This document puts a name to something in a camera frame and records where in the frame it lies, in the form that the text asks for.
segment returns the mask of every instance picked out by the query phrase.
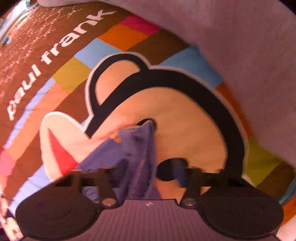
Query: ribbed surface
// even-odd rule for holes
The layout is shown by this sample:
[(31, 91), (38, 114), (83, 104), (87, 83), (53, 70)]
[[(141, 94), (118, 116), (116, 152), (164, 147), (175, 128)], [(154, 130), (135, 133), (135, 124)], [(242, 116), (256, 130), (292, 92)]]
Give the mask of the ribbed surface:
[[(117, 209), (103, 211), (96, 223), (71, 241), (232, 241), (211, 230), (195, 210), (174, 200), (126, 200)], [(268, 237), (262, 241), (277, 241)]]

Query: metal bolt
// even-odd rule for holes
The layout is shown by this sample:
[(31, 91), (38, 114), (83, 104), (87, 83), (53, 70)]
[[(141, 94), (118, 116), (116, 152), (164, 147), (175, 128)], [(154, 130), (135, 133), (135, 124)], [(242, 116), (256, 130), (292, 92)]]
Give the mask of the metal bolt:
[(197, 204), (193, 198), (185, 198), (182, 200), (183, 204), (189, 207), (192, 207)]
[(116, 204), (116, 200), (113, 198), (106, 198), (102, 201), (102, 204), (106, 207), (111, 207)]

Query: monkey ear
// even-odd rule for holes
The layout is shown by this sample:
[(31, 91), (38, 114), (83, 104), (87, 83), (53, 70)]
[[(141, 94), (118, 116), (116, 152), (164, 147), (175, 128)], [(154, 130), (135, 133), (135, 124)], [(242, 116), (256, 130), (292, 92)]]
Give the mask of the monkey ear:
[(52, 181), (74, 169), (99, 144), (91, 141), (80, 124), (64, 113), (49, 113), (41, 123), (41, 157), (46, 175)]
[(97, 64), (86, 84), (86, 102), (95, 114), (96, 108), (130, 75), (148, 70), (149, 62), (132, 53), (112, 55)]

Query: orange square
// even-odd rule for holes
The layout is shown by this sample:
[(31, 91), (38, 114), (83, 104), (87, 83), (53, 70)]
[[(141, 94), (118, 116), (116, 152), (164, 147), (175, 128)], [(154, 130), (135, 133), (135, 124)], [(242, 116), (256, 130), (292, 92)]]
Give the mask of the orange square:
[(128, 50), (146, 38), (148, 38), (146, 34), (121, 24), (115, 25), (99, 36), (99, 39), (122, 51)]

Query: yellow square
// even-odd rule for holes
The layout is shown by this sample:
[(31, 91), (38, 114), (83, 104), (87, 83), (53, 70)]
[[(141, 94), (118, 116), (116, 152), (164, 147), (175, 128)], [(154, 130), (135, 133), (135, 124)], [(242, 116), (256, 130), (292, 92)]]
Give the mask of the yellow square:
[(73, 57), (52, 78), (67, 94), (70, 94), (78, 85), (87, 79), (90, 71), (90, 68)]
[(121, 24), (115, 25), (99, 36), (99, 39), (122, 51), (128, 50), (146, 38), (148, 38), (146, 34)]

